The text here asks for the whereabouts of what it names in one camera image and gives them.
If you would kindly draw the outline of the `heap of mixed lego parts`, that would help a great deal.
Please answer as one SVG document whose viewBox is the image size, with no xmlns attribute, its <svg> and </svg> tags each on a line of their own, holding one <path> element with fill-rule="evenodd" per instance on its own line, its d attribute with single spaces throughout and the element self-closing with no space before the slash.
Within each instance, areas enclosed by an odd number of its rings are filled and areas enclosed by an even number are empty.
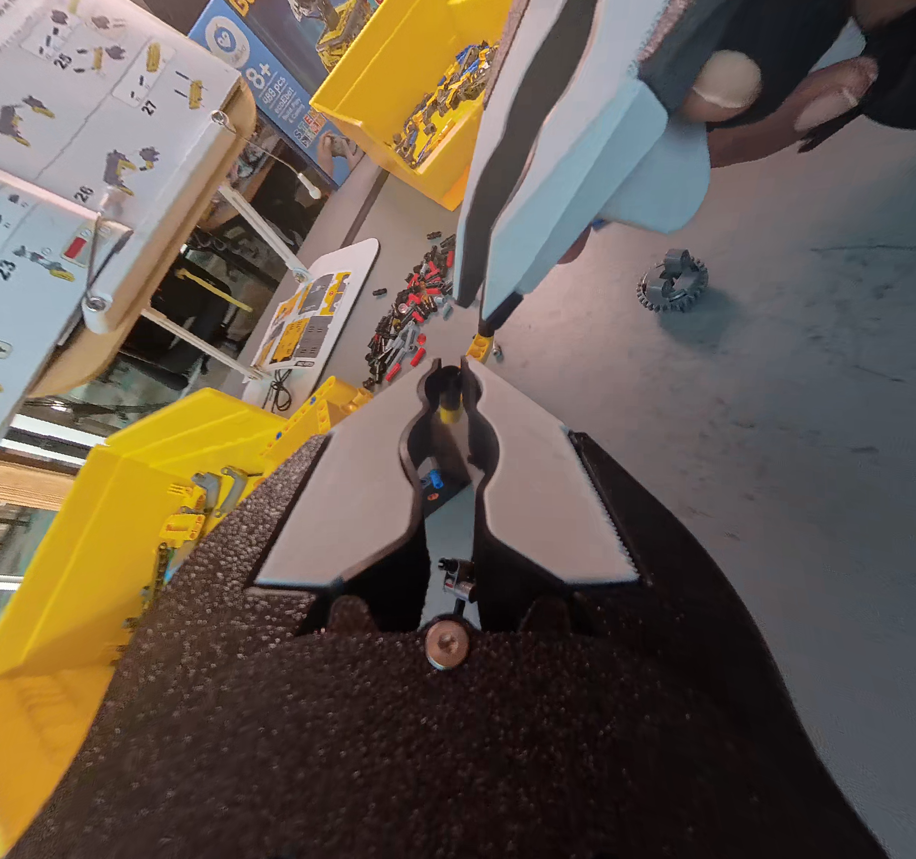
<svg viewBox="0 0 916 859">
<path fill-rule="evenodd" d="M 447 134 L 484 96 L 499 52 L 499 42 L 483 40 L 459 51 L 432 91 L 411 110 L 390 143 L 411 170 L 422 166 Z"/>
</svg>

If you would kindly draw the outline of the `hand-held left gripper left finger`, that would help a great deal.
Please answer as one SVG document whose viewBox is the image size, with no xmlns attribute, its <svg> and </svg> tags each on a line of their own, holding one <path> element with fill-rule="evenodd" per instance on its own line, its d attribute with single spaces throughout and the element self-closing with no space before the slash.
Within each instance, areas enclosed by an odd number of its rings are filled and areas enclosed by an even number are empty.
<svg viewBox="0 0 916 859">
<path fill-rule="evenodd" d="M 439 358 L 420 362 L 333 428 L 269 544 L 258 587 L 330 590 L 413 536 L 428 456 L 426 383 L 440 371 Z"/>
</svg>

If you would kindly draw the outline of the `lego instruction booklet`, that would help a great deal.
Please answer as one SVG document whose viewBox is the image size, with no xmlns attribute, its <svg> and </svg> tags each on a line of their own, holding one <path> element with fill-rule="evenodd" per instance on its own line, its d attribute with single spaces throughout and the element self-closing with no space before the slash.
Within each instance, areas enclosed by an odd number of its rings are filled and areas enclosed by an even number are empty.
<svg viewBox="0 0 916 859">
<path fill-rule="evenodd" d="M 2 431 L 104 367 L 241 149 L 238 71 L 130 0 L 1 0 Z"/>
</svg>

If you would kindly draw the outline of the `yellow bin with small parts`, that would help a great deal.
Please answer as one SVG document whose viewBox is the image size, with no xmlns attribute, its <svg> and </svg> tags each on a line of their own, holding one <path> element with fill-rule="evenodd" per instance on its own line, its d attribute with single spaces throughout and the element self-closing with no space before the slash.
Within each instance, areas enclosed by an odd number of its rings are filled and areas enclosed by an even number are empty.
<svg viewBox="0 0 916 859">
<path fill-rule="evenodd" d="M 379 166 L 454 210 L 464 197 L 485 94 L 411 170 L 390 143 L 465 46 L 499 42 L 512 0 L 384 0 L 313 98 Z"/>
</svg>

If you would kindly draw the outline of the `grey lego gear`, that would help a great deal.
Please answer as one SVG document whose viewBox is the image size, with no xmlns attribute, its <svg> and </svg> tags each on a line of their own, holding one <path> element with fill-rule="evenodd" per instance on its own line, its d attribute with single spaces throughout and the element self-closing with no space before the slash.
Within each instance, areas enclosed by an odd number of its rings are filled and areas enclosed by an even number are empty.
<svg viewBox="0 0 916 859">
<path fill-rule="evenodd" d="M 686 249 L 671 249 L 650 268 L 636 287 L 638 301 L 655 313 L 686 313 L 695 306 L 709 283 L 704 262 Z"/>
</svg>

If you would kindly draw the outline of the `pile of small lego pieces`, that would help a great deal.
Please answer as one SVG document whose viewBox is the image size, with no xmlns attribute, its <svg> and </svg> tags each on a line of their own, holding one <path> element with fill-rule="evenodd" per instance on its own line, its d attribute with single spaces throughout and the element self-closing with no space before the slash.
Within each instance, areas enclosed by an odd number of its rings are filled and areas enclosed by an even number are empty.
<svg viewBox="0 0 916 859">
<path fill-rule="evenodd" d="M 392 295 L 388 311 L 367 344 L 368 377 L 362 386 L 370 394 L 424 359 L 427 322 L 451 310 L 456 237 L 435 231 L 427 235 L 427 241 L 422 259 Z"/>
</svg>

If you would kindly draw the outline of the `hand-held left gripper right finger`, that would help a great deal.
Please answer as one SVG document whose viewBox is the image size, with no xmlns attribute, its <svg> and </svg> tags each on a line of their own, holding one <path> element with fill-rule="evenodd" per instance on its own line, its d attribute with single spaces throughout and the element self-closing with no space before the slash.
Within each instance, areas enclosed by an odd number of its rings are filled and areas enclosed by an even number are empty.
<svg viewBox="0 0 916 859">
<path fill-rule="evenodd" d="M 465 357 L 464 376 L 489 535 L 570 586 L 637 581 L 566 425 L 479 361 Z"/>
</svg>

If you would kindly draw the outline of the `yellow lego beam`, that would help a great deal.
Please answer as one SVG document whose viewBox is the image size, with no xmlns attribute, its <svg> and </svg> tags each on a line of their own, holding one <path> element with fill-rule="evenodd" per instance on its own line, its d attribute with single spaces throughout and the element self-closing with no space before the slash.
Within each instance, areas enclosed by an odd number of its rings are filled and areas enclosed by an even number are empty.
<svg viewBox="0 0 916 859">
<path fill-rule="evenodd" d="M 475 338 L 472 340 L 469 349 L 464 354 L 462 361 L 456 365 L 462 369 L 463 372 L 463 395 L 462 395 L 462 407 L 457 411 L 448 411 L 439 407 L 439 417 L 441 423 L 446 426 L 452 426 L 459 422 L 464 411 L 464 373 L 467 369 L 466 363 L 468 361 L 477 361 L 479 363 L 486 363 L 494 346 L 494 338 L 485 338 L 480 334 L 475 335 Z"/>
</svg>

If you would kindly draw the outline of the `heap of large lego parts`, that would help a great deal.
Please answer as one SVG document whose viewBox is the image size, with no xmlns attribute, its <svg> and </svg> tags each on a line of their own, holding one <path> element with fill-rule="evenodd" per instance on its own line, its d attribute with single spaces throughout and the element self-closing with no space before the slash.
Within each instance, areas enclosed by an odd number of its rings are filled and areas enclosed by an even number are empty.
<svg viewBox="0 0 916 859">
<path fill-rule="evenodd" d="M 163 589 L 200 544 L 200 541 L 234 511 L 264 478 L 226 466 L 218 473 L 196 472 L 190 483 L 174 483 L 168 493 L 177 498 L 157 535 L 156 562 L 152 578 L 141 592 L 140 616 L 144 616 Z"/>
</svg>

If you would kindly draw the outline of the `blue toy set box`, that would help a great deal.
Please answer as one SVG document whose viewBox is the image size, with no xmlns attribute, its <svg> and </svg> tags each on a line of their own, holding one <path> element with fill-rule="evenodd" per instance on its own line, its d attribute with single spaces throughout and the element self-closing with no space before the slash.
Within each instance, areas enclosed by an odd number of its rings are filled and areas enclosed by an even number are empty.
<svg viewBox="0 0 916 859">
<path fill-rule="evenodd" d="M 384 0 L 210 0 L 190 38 L 246 78 L 258 111 L 332 189 L 362 151 L 313 98 Z"/>
</svg>

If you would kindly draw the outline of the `yellow grey sticker sheet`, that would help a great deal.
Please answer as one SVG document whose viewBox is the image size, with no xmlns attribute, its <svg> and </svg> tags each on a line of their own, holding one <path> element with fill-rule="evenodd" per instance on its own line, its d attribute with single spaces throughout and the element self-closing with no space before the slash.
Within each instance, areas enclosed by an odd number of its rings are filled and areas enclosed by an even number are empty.
<svg viewBox="0 0 916 859">
<path fill-rule="evenodd" d="M 291 298 L 282 302 L 271 318 L 253 367 L 261 372 L 277 371 L 285 364 L 312 368 L 351 276 L 350 271 L 327 273 L 302 284 Z"/>
</svg>

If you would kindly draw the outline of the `yellow grey lego claw assembly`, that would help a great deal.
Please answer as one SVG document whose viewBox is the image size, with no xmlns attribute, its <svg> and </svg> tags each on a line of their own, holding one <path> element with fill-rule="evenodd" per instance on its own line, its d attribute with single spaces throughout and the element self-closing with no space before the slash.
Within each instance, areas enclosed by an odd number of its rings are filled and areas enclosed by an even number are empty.
<svg viewBox="0 0 916 859">
<path fill-rule="evenodd" d="M 452 594 L 458 601 L 475 603 L 477 600 L 475 564 L 469 559 L 442 557 L 438 568 L 443 573 L 443 590 Z"/>
</svg>

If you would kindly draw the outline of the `person's right hand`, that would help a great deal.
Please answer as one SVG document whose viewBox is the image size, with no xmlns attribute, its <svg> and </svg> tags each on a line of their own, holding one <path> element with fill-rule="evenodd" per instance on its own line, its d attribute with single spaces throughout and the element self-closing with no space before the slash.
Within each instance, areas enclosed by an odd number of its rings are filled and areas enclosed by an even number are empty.
<svg viewBox="0 0 916 859">
<path fill-rule="evenodd" d="M 681 103 L 711 166 L 815 149 L 866 117 L 914 130 L 914 0 L 747 0 Z"/>
</svg>

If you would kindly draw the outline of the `yellow bin with large parts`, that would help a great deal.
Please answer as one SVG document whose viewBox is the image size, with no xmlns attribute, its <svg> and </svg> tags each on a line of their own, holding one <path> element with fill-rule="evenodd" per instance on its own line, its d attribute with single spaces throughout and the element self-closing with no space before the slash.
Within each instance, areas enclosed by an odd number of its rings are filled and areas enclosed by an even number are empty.
<svg viewBox="0 0 916 859">
<path fill-rule="evenodd" d="M 171 486 L 228 466 L 255 474 L 284 419 L 212 389 L 92 450 L 1 624 L 2 853 L 80 750 L 143 610 Z"/>
</svg>

